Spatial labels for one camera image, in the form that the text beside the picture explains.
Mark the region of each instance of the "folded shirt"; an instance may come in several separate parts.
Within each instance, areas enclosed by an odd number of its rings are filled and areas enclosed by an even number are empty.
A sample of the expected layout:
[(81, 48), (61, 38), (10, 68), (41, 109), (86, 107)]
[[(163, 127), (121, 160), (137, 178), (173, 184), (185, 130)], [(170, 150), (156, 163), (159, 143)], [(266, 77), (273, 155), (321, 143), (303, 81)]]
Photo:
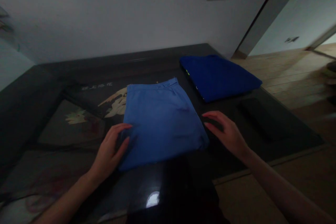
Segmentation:
[(180, 63), (205, 102), (239, 95), (263, 83), (241, 66), (217, 55), (183, 56)]
[(130, 143), (119, 170), (205, 149), (208, 136), (188, 95), (176, 78), (154, 85), (128, 85), (122, 134)]

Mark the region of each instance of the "wooden floor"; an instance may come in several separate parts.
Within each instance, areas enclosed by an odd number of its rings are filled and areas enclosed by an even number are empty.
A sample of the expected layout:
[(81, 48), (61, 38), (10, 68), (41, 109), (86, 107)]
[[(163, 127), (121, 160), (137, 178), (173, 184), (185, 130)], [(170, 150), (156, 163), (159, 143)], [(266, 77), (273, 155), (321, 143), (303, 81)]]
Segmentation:
[(320, 45), (315, 51), (336, 57), (336, 43)]
[[(321, 134), (330, 147), (276, 165), (275, 170), (336, 219), (336, 110), (326, 98), (335, 91), (324, 83), (333, 60), (291, 50), (247, 59), (234, 57), (263, 81), (263, 87)], [(287, 223), (252, 175), (216, 185), (220, 208), (231, 223)], [(126, 217), (112, 223), (125, 223)]]

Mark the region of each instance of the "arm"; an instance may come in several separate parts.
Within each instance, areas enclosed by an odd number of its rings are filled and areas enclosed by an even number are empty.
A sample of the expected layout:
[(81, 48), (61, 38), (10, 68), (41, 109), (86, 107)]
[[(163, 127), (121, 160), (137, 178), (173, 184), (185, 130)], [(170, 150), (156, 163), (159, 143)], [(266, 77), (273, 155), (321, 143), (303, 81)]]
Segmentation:
[(210, 111), (203, 116), (223, 126), (221, 131), (208, 122), (204, 123), (223, 145), (251, 170), (252, 175), (289, 222), (336, 223), (254, 153), (247, 146), (236, 124), (228, 117), (219, 111)]
[(129, 138), (115, 152), (118, 134), (130, 124), (117, 124), (111, 127), (100, 145), (96, 159), (90, 170), (67, 191), (58, 201), (48, 208), (35, 222), (68, 223), (88, 196), (114, 171), (125, 153)]

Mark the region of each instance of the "blue pants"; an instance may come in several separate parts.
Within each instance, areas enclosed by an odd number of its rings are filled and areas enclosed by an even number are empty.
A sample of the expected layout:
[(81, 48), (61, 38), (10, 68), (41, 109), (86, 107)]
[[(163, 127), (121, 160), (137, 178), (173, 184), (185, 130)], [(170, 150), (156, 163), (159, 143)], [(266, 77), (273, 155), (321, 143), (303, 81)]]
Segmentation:
[(202, 122), (177, 79), (129, 85), (124, 123), (133, 127), (121, 171), (167, 160), (209, 144)]

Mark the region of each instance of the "wall socket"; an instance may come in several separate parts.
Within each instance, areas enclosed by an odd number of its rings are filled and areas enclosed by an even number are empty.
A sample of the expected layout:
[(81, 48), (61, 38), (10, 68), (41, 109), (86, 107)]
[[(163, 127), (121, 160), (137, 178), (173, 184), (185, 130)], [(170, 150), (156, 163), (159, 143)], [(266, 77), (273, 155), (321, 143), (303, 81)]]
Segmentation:
[(295, 42), (299, 37), (290, 37), (285, 40), (285, 43)]

